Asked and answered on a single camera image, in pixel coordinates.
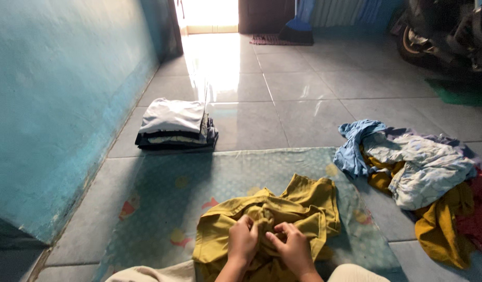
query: hand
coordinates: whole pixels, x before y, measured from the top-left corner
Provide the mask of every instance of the hand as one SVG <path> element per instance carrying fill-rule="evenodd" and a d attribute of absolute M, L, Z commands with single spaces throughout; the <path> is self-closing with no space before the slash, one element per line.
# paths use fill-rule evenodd
<path fill-rule="evenodd" d="M 248 215 L 243 215 L 229 229 L 228 260 L 248 266 L 257 253 L 258 227 Z"/>
<path fill-rule="evenodd" d="M 271 232 L 267 232 L 265 235 L 275 246 L 277 252 L 281 255 L 282 261 L 295 274 L 297 279 L 302 281 L 306 275 L 317 274 L 311 258 L 311 248 L 305 235 L 292 223 L 288 222 L 276 225 L 274 231 L 286 234 L 286 244 Z"/>

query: green mat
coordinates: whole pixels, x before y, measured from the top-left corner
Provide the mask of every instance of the green mat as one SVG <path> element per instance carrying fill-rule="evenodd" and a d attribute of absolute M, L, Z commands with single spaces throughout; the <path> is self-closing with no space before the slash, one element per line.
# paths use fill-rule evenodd
<path fill-rule="evenodd" d="M 482 82 L 426 79 L 438 96 L 447 104 L 482 107 Z"/>
<path fill-rule="evenodd" d="M 335 151 L 326 147 L 145 156 L 94 281 L 131 266 L 163 268 L 190 260 L 196 225 L 209 208 L 263 187 L 280 195 L 294 173 L 327 177 L 337 187 L 342 233 L 326 242 L 334 251 L 331 261 L 317 263 L 324 277 L 337 265 L 355 263 L 391 281 L 405 280 L 356 187 L 333 164 Z"/>

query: wooden door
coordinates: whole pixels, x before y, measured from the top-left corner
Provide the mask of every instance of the wooden door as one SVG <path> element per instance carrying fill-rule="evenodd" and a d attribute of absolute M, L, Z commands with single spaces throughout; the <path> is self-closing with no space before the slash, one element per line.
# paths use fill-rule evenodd
<path fill-rule="evenodd" d="M 294 16 L 294 0 L 239 0 L 239 33 L 279 33 Z"/>

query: tiled floor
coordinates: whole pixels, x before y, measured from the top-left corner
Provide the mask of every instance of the tiled floor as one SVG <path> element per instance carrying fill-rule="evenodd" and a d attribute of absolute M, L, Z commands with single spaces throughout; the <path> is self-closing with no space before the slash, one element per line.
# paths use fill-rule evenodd
<path fill-rule="evenodd" d="M 184 49 L 156 73 L 38 281 L 87 281 L 95 271 L 135 172 L 152 157 L 134 141 L 146 106 L 159 97 L 206 100 L 220 132 L 217 151 L 339 146 L 345 140 L 338 125 L 370 118 L 455 136 L 482 156 L 482 108 L 441 102 L 423 81 L 430 72 L 402 61 L 390 38 L 317 37 L 312 47 L 292 47 L 253 46 L 238 34 L 194 35 Z M 364 184 L 357 181 L 410 281 L 482 281 L 479 254 L 467 272 L 433 262 L 407 215 Z"/>

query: pile of clothes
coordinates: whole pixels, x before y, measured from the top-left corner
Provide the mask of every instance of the pile of clothes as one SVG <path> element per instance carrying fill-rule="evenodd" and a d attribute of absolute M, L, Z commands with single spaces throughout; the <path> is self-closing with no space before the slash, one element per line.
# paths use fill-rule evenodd
<path fill-rule="evenodd" d="M 378 120 L 339 127 L 347 138 L 334 163 L 412 211 L 415 234 L 433 260 L 460 269 L 482 251 L 482 162 L 459 140 L 387 128 Z"/>
<path fill-rule="evenodd" d="M 218 139 L 200 101 L 158 98 L 147 108 L 135 144 L 144 150 L 212 151 Z"/>

